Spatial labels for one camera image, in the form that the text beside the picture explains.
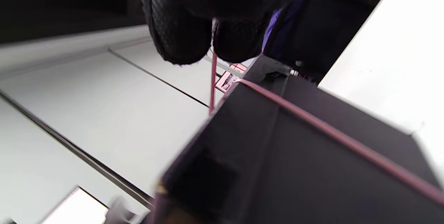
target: white panel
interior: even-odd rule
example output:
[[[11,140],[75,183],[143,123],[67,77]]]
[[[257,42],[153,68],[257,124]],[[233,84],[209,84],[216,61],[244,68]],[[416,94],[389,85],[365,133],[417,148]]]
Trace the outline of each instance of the white panel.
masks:
[[[0,221],[39,223],[76,185],[105,204],[121,195],[131,211],[148,211],[3,100],[0,115]]]
[[[82,189],[75,189],[42,224],[103,224],[108,209]]]
[[[244,66],[250,67],[255,60],[256,60],[256,58],[250,58],[249,60],[243,61],[242,64]]]
[[[65,55],[119,42],[149,37],[146,25],[119,28],[73,36],[7,44],[0,48],[0,72],[37,64],[57,55]]]
[[[116,52],[203,103],[210,103],[211,63],[207,60],[186,66],[174,65],[162,59],[152,42]]]
[[[219,66],[216,67],[216,73],[219,75],[223,75],[223,73],[225,72],[225,69],[220,68]]]
[[[208,108],[109,53],[0,81],[49,125],[146,193]]]
[[[406,133],[444,182],[442,0],[382,0],[320,87]]]

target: pink cable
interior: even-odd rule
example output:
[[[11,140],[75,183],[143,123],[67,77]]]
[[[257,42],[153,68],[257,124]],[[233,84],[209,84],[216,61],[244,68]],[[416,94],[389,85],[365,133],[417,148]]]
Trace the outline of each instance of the pink cable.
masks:
[[[265,88],[262,88],[259,85],[247,80],[238,79],[236,82],[242,83],[250,87],[254,91],[260,93],[262,96],[265,96],[271,101],[289,110],[291,113],[307,121],[309,124],[315,126],[317,129],[324,132],[328,136],[333,137],[333,139],[335,139],[339,143],[343,144],[344,146],[350,148],[352,151],[370,160],[371,162],[381,167],[382,169],[386,170],[387,172],[389,172],[402,182],[408,184],[409,186],[411,186],[413,189],[415,189],[425,197],[429,198],[430,200],[433,200],[434,202],[444,207],[444,195],[442,191],[440,191],[435,186],[432,186],[425,180],[422,180],[421,178],[412,174],[410,171],[404,169],[403,167],[391,161],[390,159],[382,156],[381,154],[377,153],[371,148],[358,142],[357,140],[354,140],[353,138],[347,136],[346,134],[335,129],[328,123],[320,120],[319,118],[316,118],[312,114],[306,112],[300,107],[297,107],[296,105],[274,94],[273,92],[270,92]]]
[[[213,51],[213,60],[211,61],[211,90],[210,90],[210,115],[214,110],[214,86],[216,83],[216,66],[217,66],[217,55]]]

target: white wall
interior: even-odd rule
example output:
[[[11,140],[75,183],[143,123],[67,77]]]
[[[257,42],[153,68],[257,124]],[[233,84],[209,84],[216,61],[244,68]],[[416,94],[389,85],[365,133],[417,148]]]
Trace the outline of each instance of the white wall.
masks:
[[[0,46],[0,73],[63,58],[73,52],[106,50],[110,45],[149,37],[148,27],[144,25],[3,44]]]
[[[320,84],[415,132],[444,182],[442,0],[382,0]]]
[[[148,210],[0,100],[0,222],[37,224],[79,185],[108,204],[115,195]]]
[[[208,108],[109,53],[10,77],[0,88],[152,196],[208,116]]]
[[[211,63],[205,59],[190,66],[178,66],[163,61],[152,42],[116,50],[116,52],[143,69],[164,79],[205,104],[210,103]],[[215,101],[223,96],[215,92]]]

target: purple fabric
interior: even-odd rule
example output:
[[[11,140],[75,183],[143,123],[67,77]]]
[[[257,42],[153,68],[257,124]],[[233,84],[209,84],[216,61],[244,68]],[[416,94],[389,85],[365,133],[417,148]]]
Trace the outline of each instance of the purple fabric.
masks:
[[[273,31],[276,21],[278,21],[279,15],[281,15],[282,8],[273,12],[271,16],[270,23],[268,24],[267,30],[265,30],[264,40],[262,42],[262,52],[264,52],[265,46],[267,45],[268,38]]]

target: black cover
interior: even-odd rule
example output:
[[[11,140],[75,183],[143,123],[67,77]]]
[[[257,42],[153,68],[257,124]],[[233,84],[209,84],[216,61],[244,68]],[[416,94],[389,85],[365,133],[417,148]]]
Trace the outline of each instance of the black cover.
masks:
[[[295,16],[283,9],[264,54],[320,82],[380,0],[303,0]],[[302,63],[296,66],[295,61]]]
[[[415,141],[258,58],[260,84],[439,187]],[[444,209],[238,84],[162,177],[155,223],[442,223]]]
[[[173,64],[192,64],[211,43],[218,57],[240,63],[257,56],[271,13],[292,0],[142,0],[157,51]]]

